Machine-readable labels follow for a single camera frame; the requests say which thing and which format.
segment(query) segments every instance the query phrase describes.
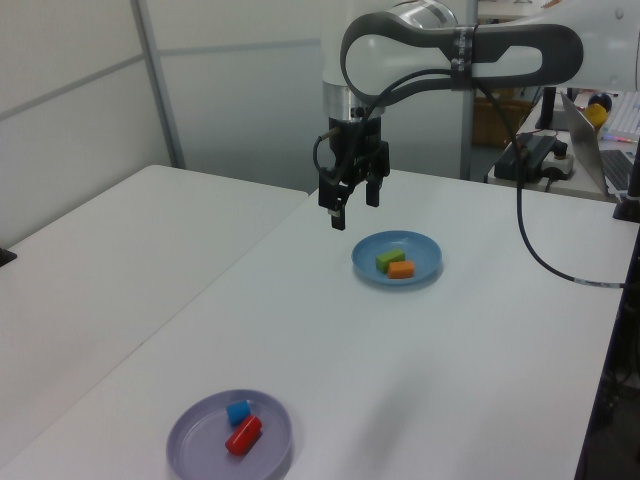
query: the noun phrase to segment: black cable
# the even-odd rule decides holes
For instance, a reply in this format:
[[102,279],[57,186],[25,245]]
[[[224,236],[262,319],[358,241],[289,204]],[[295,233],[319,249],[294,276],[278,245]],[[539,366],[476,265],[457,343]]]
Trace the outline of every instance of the black cable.
[[556,181],[556,178],[551,175],[549,180],[547,181],[547,186],[544,187],[544,193],[549,193],[549,189],[551,188],[551,184]]
[[587,446],[584,445],[582,447],[582,457],[583,457],[583,461],[582,461],[582,480],[587,480]]
[[409,75],[405,75],[404,77],[396,80],[387,88],[385,88],[380,93],[380,95],[378,95],[376,99],[371,103],[371,105],[369,105],[369,108],[365,111],[364,116],[360,120],[360,125],[358,126],[358,130],[356,131],[355,135],[351,139],[351,143],[349,144],[349,149],[347,150],[347,154],[345,155],[345,158],[342,164],[338,167],[338,170],[336,171],[333,177],[330,175],[327,175],[325,173],[325,170],[322,167],[320,167],[320,164],[318,162],[318,145],[320,145],[320,142],[322,142],[324,138],[323,136],[320,136],[316,139],[313,145],[313,164],[315,165],[316,170],[318,171],[318,174],[320,175],[320,177],[322,177],[322,179],[325,182],[327,182],[329,185],[336,186],[342,181],[342,177],[344,176],[345,171],[347,170],[349,164],[354,160],[355,150],[360,141],[360,138],[364,133],[367,120],[369,120],[369,117],[371,116],[373,111],[376,109],[376,107],[380,104],[380,102],[383,102],[389,95],[391,95],[391,93],[397,87],[399,87],[403,83],[407,83],[409,80],[413,80],[414,78],[423,77],[426,75],[451,76],[451,71],[444,68],[428,68],[425,70],[418,70],[417,72],[413,72],[413,73],[410,73]]
[[477,88],[484,94],[484,96],[487,98],[487,100],[489,100],[489,102],[491,102],[491,104],[493,105],[493,108],[496,110],[496,112],[500,116],[500,119],[502,120],[502,123],[504,124],[504,127],[506,128],[507,133],[509,134],[509,139],[511,140],[511,144],[513,145],[513,151],[516,156],[516,180],[517,180],[516,210],[517,210],[517,216],[518,216],[518,229],[520,230],[520,236],[522,237],[522,240],[525,246],[527,247],[527,250],[531,254],[531,256],[536,260],[536,262],[538,262],[542,267],[544,267],[549,272],[553,273],[554,275],[557,275],[560,278],[564,278],[565,280],[568,280],[573,283],[577,283],[579,285],[589,285],[589,286],[601,287],[601,288],[632,288],[632,289],[640,288],[640,283],[627,284],[627,283],[594,282],[592,280],[584,280],[582,278],[573,277],[564,272],[561,272],[560,270],[557,270],[556,268],[553,268],[551,265],[546,263],[538,255],[538,253],[534,250],[533,246],[531,245],[531,242],[529,241],[529,237],[527,236],[527,232],[525,231],[525,228],[524,228],[524,219],[522,216],[522,190],[524,189],[525,181],[524,181],[524,169],[522,165],[523,163],[522,151],[520,149],[520,145],[518,145],[518,140],[513,131],[513,128],[511,128],[511,124],[509,123],[509,120],[507,119],[507,116],[504,110],[502,109],[502,107],[500,106],[496,98],[480,81],[474,79],[473,85],[475,88]]

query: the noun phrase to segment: lavender plate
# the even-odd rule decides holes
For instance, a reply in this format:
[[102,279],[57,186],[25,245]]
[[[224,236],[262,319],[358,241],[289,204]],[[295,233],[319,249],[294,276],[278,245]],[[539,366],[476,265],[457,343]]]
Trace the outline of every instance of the lavender plate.
[[[262,434],[238,457],[224,446],[235,430],[225,408],[241,400],[262,421]],[[255,390],[229,390],[182,414],[167,439],[167,460],[182,480],[271,480],[287,468],[291,442],[291,420],[280,402]]]

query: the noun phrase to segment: keyboard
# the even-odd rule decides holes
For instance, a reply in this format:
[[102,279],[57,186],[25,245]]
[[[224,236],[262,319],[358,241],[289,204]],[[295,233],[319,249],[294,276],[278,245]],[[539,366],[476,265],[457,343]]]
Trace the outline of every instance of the keyboard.
[[613,100],[602,132],[608,138],[637,142],[640,138],[640,92],[626,92]]
[[624,192],[629,187],[632,163],[620,150],[600,150],[604,176],[609,179],[613,187]]

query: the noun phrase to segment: green block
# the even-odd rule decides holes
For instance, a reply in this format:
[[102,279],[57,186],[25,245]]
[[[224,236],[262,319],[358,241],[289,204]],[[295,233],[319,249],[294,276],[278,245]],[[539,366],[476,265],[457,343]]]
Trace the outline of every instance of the green block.
[[388,252],[381,253],[376,257],[376,268],[382,273],[387,273],[391,262],[402,262],[404,260],[404,252],[399,248],[394,248]]

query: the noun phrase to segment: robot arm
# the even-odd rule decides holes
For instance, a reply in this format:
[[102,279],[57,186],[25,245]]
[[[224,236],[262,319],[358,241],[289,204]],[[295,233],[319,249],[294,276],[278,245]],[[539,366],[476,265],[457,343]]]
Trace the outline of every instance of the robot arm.
[[[458,26],[435,0],[394,3],[332,0],[325,11],[325,113],[336,161],[319,169],[319,203],[335,228],[344,228],[344,206],[358,183],[367,180],[367,203],[377,206],[389,171],[388,146],[380,139],[385,106],[422,91],[471,89],[472,79],[489,88],[638,89],[637,0],[565,0],[520,21],[483,26]],[[379,98],[393,82],[424,69],[443,73]]]

